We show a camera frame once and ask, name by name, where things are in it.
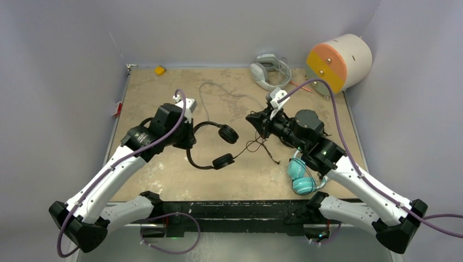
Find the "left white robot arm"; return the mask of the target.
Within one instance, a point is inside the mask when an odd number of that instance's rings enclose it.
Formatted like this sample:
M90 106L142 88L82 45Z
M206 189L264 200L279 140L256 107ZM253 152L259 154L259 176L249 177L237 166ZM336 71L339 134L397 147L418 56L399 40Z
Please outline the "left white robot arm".
M195 143L191 117L197 103L194 99L176 104L163 104L154 117L131 128L115 153L98 174L66 202L56 201L49 213L60 229L57 251L63 236L77 249L88 253L98 247L116 229L142 219L157 223L167 216L164 202L150 191L140 193L125 203L107 207L107 203L139 169L165 147L189 149Z

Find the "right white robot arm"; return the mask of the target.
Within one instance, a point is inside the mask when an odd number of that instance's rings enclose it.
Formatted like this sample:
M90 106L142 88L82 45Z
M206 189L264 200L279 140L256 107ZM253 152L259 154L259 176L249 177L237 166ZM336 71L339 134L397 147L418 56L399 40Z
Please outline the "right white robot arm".
M353 225L375 235L390 251L405 253L428 209L425 202L400 196L358 167L341 146L327 138L324 123L312 110L288 117L283 111L273 114L265 109L250 113L246 120L262 138L274 135L295 148L287 173L294 193L313 193L306 208L311 221L326 218ZM330 180L352 192L363 206L322 192Z

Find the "teal cat-ear headphones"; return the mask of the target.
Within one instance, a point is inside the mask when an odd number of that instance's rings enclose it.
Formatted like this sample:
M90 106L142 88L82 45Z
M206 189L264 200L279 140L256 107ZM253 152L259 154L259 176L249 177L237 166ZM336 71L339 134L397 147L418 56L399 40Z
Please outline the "teal cat-ear headphones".
M319 182L316 182L305 162L298 156L299 153L299 150L294 152L287 167L287 174L291 178L293 192L297 195L308 195L323 189L328 182L328 178L319 174Z

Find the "black over-ear headphones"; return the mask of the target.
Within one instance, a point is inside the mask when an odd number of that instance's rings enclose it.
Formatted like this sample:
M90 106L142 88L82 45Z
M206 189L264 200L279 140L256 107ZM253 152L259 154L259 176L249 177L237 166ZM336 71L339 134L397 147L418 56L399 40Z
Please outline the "black over-ear headphones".
M186 150L186 160L199 170L219 170L235 163L245 152L255 153L263 149L271 161L279 165L268 149L266 139L255 133L244 145L237 145L239 134L229 125L202 121L193 127L193 135L199 144Z

